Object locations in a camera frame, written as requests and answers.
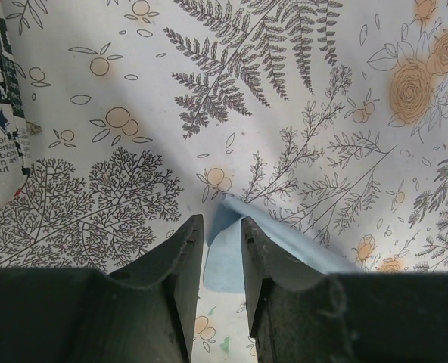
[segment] orange rose print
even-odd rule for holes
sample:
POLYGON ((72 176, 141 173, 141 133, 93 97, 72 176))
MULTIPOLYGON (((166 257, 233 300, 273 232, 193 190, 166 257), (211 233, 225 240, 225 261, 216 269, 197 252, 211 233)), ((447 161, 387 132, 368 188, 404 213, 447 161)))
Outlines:
POLYGON ((406 124, 414 123, 426 113, 431 96, 431 74, 418 60, 404 64, 390 85, 390 107, 406 124))
POLYGON ((431 19, 431 15, 436 10, 436 0, 415 0, 416 13, 414 20, 420 20, 421 25, 425 26, 426 21, 431 19))
POLYGON ((372 255, 372 252, 375 250, 375 239, 370 234, 363 236, 359 242, 359 246, 357 248, 353 248, 357 252, 356 262, 360 261, 363 264, 367 263, 367 259, 372 255))
POLYGON ((400 272, 400 263, 396 259, 385 259, 384 264, 378 269, 379 272, 400 272))
POLYGON ((428 59, 428 71, 437 75, 448 73, 448 33, 434 46, 434 51, 428 59))

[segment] fabric wall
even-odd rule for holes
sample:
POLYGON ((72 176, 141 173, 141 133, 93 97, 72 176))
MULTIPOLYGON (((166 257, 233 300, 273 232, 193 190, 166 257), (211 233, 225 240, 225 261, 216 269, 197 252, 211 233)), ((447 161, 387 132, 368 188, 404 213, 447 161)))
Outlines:
MULTIPOLYGON (((448 0, 1 4, 42 133, 0 267, 113 271, 233 195, 364 271, 448 270, 448 0)), ((193 361, 247 334, 202 284, 193 361)))

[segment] fern leaf print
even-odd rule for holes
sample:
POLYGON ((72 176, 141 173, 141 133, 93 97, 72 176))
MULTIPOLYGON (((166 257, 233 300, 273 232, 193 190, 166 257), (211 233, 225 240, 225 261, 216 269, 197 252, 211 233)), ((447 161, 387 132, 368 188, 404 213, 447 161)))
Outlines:
POLYGON ((313 93, 311 51, 314 33, 326 52, 325 60, 334 65, 337 56, 331 31, 342 4, 324 0, 241 0, 247 7, 233 8, 220 0, 174 0, 183 11, 202 23, 215 37, 205 40, 183 36, 165 28, 170 42, 202 72, 172 73, 172 77, 190 91, 175 97, 185 109, 184 140, 207 127, 211 119, 229 121, 229 111, 251 116, 246 106, 246 85, 264 106, 271 107, 267 88, 283 100, 289 100, 286 89, 286 52, 294 52, 298 72, 306 89, 313 93))
POLYGON ((285 23, 286 30, 291 36, 291 43, 294 45, 294 56, 297 60, 298 70, 305 87, 312 93, 312 80, 310 75, 311 50, 313 39, 310 34, 315 25, 314 18, 317 15, 317 2, 315 0, 291 0, 288 2, 283 15, 282 22, 285 23))
POLYGON ((322 25, 317 29, 318 33, 322 34, 322 36, 318 38, 318 42, 324 43, 324 45, 320 47, 320 51, 325 52, 325 61, 328 61, 328 64, 334 66, 337 63, 337 55, 335 54, 335 40, 333 39, 335 31, 331 30, 331 28, 337 24, 335 19, 340 16, 336 9, 341 8, 343 5, 334 0, 316 1, 320 5, 317 12, 322 15, 316 21, 318 24, 322 25))

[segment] blue cloth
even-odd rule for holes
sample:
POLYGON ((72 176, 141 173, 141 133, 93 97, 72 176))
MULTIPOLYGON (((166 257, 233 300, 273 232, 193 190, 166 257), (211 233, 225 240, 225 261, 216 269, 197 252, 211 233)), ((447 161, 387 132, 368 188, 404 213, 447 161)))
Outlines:
POLYGON ((204 267, 204 286, 208 290, 244 293, 241 220, 245 216, 250 216, 281 248, 323 274, 361 271, 343 257, 277 222, 265 212, 227 197, 216 212, 207 238, 209 252, 204 267))

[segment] white fabric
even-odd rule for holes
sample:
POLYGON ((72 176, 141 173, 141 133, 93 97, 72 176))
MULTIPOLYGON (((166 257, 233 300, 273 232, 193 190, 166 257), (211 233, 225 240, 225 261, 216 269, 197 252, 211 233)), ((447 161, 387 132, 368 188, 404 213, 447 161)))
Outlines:
MULTIPOLYGON (((2 4, 43 131, 0 266, 113 271, 232 194, 363 271, 448 269, 448 0, 2 4)), ((201 285, 193 361, 256 361, 243 301, 201 285)))

